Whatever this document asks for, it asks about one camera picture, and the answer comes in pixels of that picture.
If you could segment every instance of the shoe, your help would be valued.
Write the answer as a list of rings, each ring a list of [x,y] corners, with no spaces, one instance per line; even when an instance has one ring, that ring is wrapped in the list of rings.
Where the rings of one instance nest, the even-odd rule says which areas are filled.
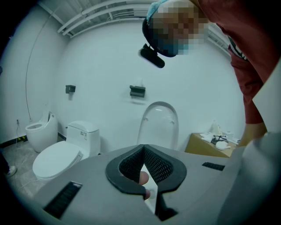
[[[6,178],[10,178],[17,172],[16,166],[10,166],[9,167],[9,172],[6,174]]]

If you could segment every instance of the toilet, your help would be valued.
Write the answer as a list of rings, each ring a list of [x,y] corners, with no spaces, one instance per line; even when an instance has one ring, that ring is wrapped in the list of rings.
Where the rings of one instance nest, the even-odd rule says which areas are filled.
[[[58,120],[49,110],[45,110],[37,123],[25,127],[26,136],[35,152],[42,152],[45,148],[58,141]]]
[[[50,181],[77,162],[100,153],[100,133],[87,121],[74,121],[67,126],[66,141],[55,143],[35,159],[32,169],[40,181]]]
[[[140,123],[137,144],[153,144],[164,148],[177,148],[179,122],[175,109],[166,102],[154,102],[145,110]],[[158,186],[144,165],[141,171],[147,172],[149,180],[143,186],[151,195],[144,202],[155,213]]]

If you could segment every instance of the toilet tank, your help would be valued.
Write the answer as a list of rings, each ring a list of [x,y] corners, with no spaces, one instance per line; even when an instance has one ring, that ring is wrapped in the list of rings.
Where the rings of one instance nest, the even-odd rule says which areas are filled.
[[[74,121],[67,127],[66,141],[86,151],[89,157],[101,150],[100,132],[96,125],[87,121]]]

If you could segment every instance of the ceiling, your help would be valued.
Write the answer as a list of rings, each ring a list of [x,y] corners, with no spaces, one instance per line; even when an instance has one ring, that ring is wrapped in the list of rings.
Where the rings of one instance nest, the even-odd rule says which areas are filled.
[[[73,38],[102,25],[143,20],[156,0],[40,0],[38,4],[61,23],[62,35]],[[228,54],[228,38],[215,24],[209,25],[208,40]]]

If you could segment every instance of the tiled floor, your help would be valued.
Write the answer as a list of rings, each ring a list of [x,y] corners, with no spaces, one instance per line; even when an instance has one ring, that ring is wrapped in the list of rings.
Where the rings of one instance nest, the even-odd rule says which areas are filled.
[[[9,184],[13,189],[29,198],[33,198],[45,184],[37,181],[38,179],[32,171],[33,162],[38,154],[28,141],[20,142],[17,146],[16,144],[8,146],[3,151],[3,156],[9,165],[15,165],[18,169],[15,175],[7,179]]]

